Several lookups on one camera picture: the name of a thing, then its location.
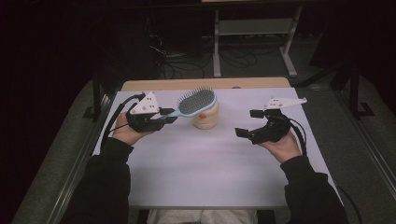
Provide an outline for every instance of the table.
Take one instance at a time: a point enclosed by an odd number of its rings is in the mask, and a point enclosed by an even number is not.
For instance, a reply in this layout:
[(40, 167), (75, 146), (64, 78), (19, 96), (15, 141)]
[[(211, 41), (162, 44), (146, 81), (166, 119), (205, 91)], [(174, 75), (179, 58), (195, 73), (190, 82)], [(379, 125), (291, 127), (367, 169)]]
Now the table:
[[(279, 163), (267, 150), (236, 137), (233, 128), (262, 127), (264, 121), (250, 118), (249, 109), (263, 109), (272, 94), (296, 98), (295, 90), (287, 84), (283, 77), (126, 82), (109, 115), (125, 98), (141, 91), (155, 91), (160, 106), (169, 107), (175, 105), (183, 92), (203, 85), (214, 89), (220, 105), (220, 121), (210, 130), (196, 129), (190, 119), (178, 118), (175, 123), (165, 125), (159, 132), (136, 143), (128, 161), (132, 176), (130, 205), (177, 209), (286, 206), (284, 186), (287, 179)], [(243, 89), (230, 89), (235, 86)], [(303, 125), (312, 166), (328, 174), (334, 186), (303, 108), (297, 105), (284, 108), (282, 112)], [(96, 146), (93, 154), (98, 152), (99, 146)]]

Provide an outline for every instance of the pants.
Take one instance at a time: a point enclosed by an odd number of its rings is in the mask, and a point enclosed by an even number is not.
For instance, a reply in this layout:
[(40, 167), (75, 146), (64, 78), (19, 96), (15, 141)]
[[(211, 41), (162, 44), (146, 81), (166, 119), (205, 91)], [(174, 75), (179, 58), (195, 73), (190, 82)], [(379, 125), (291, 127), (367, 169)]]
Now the pants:
[(154, 209), (148, 224), (257, 224), (256, 210), (170, 210)]

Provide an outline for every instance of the black sleeve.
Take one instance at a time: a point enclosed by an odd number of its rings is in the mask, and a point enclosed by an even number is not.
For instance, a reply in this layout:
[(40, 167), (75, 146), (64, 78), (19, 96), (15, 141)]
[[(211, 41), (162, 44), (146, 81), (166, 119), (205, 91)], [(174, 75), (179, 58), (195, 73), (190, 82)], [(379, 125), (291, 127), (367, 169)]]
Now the black sleeve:
[(108, 138), (100, 155), (92, 156), (61, 223), (128, 223), (131, 188), (126, 164), (133, 147)]
[(289, 223), (348, 223), (344, 206), (328, 176), (316, 173), (306, 156), (292, 158), (280, 167), (289, 180), (285, 187)]

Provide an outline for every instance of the hairbrush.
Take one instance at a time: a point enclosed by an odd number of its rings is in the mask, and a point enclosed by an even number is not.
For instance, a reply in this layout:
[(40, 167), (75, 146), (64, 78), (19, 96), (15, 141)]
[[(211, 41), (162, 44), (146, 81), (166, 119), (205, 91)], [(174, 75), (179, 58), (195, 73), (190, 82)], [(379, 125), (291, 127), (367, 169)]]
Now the hairbrush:
[(184, 94), (178, 99), (177, 110), (160, 117), (185, 117), (192, 118), (212, 107), (216, 102), (216, 94), (210, 87), (201, 87)]

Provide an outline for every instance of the metal frame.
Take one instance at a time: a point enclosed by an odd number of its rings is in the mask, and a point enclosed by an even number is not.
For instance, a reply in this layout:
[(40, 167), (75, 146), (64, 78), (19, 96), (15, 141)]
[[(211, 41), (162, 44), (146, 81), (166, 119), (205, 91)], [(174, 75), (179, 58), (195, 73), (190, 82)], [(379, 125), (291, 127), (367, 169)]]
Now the metal frame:
[(99, 106), (101, 107), (100, 110), (102, 111), (102, 113), (95, 115), (97, 117), (97, 120), (92, 122), (90, 132), (87, 135), (89, 137), (82, 145), (77, 155), (77, 159), (75, 160), (73, 167), (69, 173), (69, 176), (66, 178), (64, 182), (65, 184), (60, 190), (58, 199), (52, 210), (50, 211), (46, 223), (59, 223), (61, 221), (62, 216), (64, 215), (67, 205), (69, 204), (69, 201), (71, 199), (73, 191), (84, 173), (84, 167), (86, 166), (86, 163), (91, 156), (92, 149), (95, 147), (100, 132), (102, 131), (102, 127), (105, 124), (108, 111), (111, 107), (111, 102), (112, 101), (106, 95), (102, 98), (102, 102), (99, 102)]
[(244, 20), (244, 21), (220, 21), (219, 11), (215, 15), (215, 49), (213, 53), (213, 76), (221, 77), (219, 61), (219, 36), (220, 35), (262, 35), (262, 34), (287, 34), (287, 40), (283, 47), (280, 47), (280, 54), (288, 69), (290, 77), (297, 77), (297, 72), (289, 56), (291, 42), (300, 19), (302, 7), (297, 7), (292, 19), (271, 19), (271, 20)]
[(367, 130), (362, 125), (361, 121), (356, 119), (355, 115), (350, 112), (350, 108), (348, 108), (348, 99), (339, 91), (335, 94), (336, 98), (340, 102), (340, 105), (343, 106), (343, 109), (346, 112), (346, 115), (351, 120), (352, 124), (358, 130), (359, 134), (361, 135), (361, 139), (363, 140), (364, 144), (367, 146), (369, 151), (370, 158), (373, 161), (376, 169), (378, 170), (379, 174), (381, 175), (384, 183), (387, 185), (390, 194), (392, 195), (393, 199), (396, 200), (396, 176), (393, 171), (388, 166), (388, 163), (385, 161), (384, 157), (382, 156), (381, 152), (379, 151), (378, 147), (376, 146), (374, 140), (368, 134)]

